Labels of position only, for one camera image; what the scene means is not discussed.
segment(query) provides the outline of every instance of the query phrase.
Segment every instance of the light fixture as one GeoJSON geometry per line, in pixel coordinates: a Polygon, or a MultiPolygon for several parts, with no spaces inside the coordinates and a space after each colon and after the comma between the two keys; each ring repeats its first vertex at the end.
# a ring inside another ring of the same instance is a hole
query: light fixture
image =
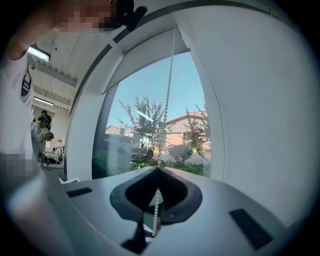
{"type": "Polygon", "coordinates": [[[139,110],[136,111],[140,116],[144,117],[145,119],[148,119],[151,122],[154,122],[149,116],[147,116],[146,114],[140,112],[139,110]]]}
{"type": "Polygon", "coordinates": [[[50,105],[50,106],[54,106],[54,104],[49,102],[49,101],[46,101],[46,100],[43,100],[43,99],[40,99],[40,98],[37,98],[37,97],[33,97],[33,98],[38,102],[41,102],[41,103],[44,103],[44,104],[47,104],[47,105],[50,105]]]}
{"type": "Polygon", "coordinates": [[[36,56],[38,57],[39,59],[41,60],[44,60],[45,62],[49,62],[50,61],[50,54],[39,49],[36,45],[31,45],[29,48],[28,48],[28,53],[33,55],[33,56],[36,56]]]}

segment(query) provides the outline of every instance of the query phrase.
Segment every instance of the glass window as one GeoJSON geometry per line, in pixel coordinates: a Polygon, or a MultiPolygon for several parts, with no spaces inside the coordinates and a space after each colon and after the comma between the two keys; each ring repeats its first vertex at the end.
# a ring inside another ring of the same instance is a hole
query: glass window
{"type": "Polygon", "coordinates": [[[156,166],[159,158],[162,166],[210,176],[210,124],[197,69],[189,52],[175,55],[167,98],[170,62],[169,57],[144,67],[106,94],[93,179],[156,166]]]}

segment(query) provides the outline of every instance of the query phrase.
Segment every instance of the sky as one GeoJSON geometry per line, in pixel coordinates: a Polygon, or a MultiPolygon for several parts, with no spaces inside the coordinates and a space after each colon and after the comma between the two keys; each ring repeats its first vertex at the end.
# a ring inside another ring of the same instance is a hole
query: sky
{"type": "MultiPolygon", "coordinates": [[[[107,126],[121,127],[117,116],[127,124],[131,124],[124,105],[130,105],[134,116],[138,117],[134,107],[135,97],[142,100],[148,96],[150,102],[158,105],[166,104],[167,88],[170,72],[171,58],[165,58],[128,76],[120,82],[111,106],[107,126]]],[[[167,121],[186,114],[186,106],[190,112],[197,111],[195,103],[203,109],[204,92],[194,61],[189,52],[181,53],[173,57],[170,96],[168,104],[167,121]]]]}

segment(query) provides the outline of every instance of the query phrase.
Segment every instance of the road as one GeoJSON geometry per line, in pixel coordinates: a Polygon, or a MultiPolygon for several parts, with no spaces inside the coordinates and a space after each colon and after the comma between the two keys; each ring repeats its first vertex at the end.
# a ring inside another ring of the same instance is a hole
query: road
{"type": "MultiPolygon", "coordinates": [[[[157,160],[159,156],[159,153],[154,153],[153,159],[157,160]]],[[[204,157],[211,163],[211,153],[205,153],[204,157]]],[[[162,153],[161,160],[167,162],[169,160],[173,160],[170,154],[168,153],[162,153]]],[[[187,160],[191,164],[204,164],[206,165],[208,162],[204,160],[198,153],[193,153],[192,156],[187,160]]]]}

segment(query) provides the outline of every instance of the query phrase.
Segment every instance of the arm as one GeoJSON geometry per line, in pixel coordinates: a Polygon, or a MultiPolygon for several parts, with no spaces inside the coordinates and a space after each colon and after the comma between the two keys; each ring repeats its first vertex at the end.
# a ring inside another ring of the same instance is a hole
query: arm
{"type": "Polygon", "coordinates": [[[50,32],[55,24],[58,1],[51,1],[39,7],[10,39],[6,53],[12,61],[20,59],[29,46],[40,36],[50,32]]]}
{"type": "Polygon", "coordinates": [[[7,55],[11,60],[20,59],[29,46],[40,36],[54,28],[61,31],[79,31],[98,28],[106,17],[115,15],[111,6],[116,0],[47,0],[27,19],[11,38],[7,55]]]}

